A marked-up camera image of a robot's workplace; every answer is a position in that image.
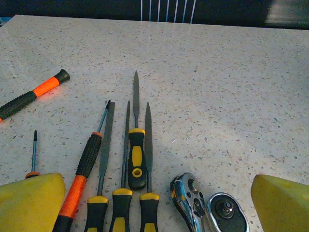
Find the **thin round file yellow handle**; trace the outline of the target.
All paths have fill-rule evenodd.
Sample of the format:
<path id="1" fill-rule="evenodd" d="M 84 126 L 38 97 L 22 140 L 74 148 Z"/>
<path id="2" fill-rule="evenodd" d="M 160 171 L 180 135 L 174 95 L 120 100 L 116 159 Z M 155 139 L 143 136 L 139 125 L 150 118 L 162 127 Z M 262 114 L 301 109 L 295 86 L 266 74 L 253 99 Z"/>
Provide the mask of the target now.
<path id="1" fill-rule="evenodd" d="M 116 189 L 112 192 L 113 212 L 109 232 L 130 232 L 129 210 L 133 192 L 128 188 L 126 188 L 129 120 L 130 120 L 130 101 L 128 101 L 127 103 L 127 110 L 126 110 L 121 184 L 119 189 Z"/>

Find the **long orange black screwdriver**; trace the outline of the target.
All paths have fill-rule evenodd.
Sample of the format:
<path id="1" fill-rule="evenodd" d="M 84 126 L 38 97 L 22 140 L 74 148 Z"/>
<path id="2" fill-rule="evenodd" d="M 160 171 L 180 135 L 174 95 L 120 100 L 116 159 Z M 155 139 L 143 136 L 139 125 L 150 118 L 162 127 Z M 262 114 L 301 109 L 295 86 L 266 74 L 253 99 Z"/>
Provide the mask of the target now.
<path id="1" fill-rule="evenodd" d="M 110 103 L 111 102 L 108 101 L 105 107 L 97 131 L 91 134 L 86 143 L 76 170 L 74 181 L 59 211 L 52 232 L 70 232 L 72 222 L 77 212 L 87 178 L 89 177 L 91 170 L 95 164 L 101 146 L 102 133 L 100 133 L 100 131 L 104 119 L 107 115 Z"/>

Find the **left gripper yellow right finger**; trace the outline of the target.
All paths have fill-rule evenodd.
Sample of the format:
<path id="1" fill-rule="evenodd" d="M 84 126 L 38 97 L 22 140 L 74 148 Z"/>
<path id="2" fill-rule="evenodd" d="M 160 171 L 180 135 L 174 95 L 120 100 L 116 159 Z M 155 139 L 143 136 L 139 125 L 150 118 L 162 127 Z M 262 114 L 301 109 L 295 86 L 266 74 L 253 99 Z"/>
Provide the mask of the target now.
<path id="1" fill-rule="evenodd" d="M 264 232 L 309 232 L 309 185 L 258 174 L 251 198 Z"/>

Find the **orange black capped screwdriver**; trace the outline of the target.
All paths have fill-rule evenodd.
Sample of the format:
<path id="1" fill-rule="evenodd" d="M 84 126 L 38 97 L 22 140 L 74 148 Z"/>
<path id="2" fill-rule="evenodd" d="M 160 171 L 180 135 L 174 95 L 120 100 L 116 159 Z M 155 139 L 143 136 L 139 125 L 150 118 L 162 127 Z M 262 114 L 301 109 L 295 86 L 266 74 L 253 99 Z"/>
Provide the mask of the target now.
<path id="1" fill-rule="evenodd" d="M 70 75 L 66 70 L 61 69 L 60 72 L 57 73 L 54 77 L 45 81 L 32 91 L 24 93 L 0 107 L 0 121 L 3 121 L 16 114 L 21 109 L 35 101 L 39 96 L 45 94 L 46 92 L 54 89 L 55 87 L 68 80 L 70 80 Z"/>

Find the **half-round file yellow black handle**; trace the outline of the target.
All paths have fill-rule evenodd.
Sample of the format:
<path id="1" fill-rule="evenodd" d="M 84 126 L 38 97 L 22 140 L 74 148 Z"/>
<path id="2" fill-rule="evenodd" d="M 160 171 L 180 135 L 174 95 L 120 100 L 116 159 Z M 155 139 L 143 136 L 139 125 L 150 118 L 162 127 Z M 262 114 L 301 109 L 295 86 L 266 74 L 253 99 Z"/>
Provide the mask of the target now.
<path id="1" fill-rule="evenodd" d="M 149 103 L 147 103 L 145 114 L 144 146 L 147 170 L 147 193 L 139 197 L 141 212 L 140 232 L 158 232 L 157 211 L 160 197 L 159 195 L 152 193 L 153 141 L 152 116 Z"/>

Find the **small orange black precision screwdriver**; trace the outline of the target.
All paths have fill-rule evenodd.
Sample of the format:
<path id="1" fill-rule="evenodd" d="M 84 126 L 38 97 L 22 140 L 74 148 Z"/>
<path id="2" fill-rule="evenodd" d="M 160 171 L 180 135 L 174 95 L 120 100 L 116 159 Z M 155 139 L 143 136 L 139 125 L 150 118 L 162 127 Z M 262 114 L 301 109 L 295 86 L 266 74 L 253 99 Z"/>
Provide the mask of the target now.
<path id="1" fill-rule="evenodd" d="M 40 173 L 36 171 L 36 152 L 37 152 L 37 130 L 34 131 L 34 137 L 33 137 L 31 172 L 26 174 L 25 179 L 40 175 Z"/>

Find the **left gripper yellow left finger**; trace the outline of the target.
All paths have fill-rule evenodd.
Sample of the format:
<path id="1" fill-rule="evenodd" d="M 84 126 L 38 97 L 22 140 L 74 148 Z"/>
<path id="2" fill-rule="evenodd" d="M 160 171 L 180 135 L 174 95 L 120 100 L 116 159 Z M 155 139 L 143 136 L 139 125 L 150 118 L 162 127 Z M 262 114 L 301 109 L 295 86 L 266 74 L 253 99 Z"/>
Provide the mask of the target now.
<path id="1" fill-rule="evenodd" d="M 64 196 L 60 173 L 0 186 L 0 232 L 52 232 Z"/>

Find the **pointed file yellow black handle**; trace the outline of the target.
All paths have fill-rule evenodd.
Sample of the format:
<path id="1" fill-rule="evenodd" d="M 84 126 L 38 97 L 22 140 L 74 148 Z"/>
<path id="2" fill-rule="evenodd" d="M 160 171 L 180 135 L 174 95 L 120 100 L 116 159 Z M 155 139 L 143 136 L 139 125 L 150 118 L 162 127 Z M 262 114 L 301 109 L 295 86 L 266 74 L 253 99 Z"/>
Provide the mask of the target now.
<path id="1" fill-rule="evenodd" d="M 143 189 L 146 185 L 146 164 L 143 151 L 145 130 L 139 128 L 140 93 L 139 76 L 135 71 L 133 80 L 134 128 L 128 132 L 130 152 L 128 158 L 128 185 L 132 190 Z"/>

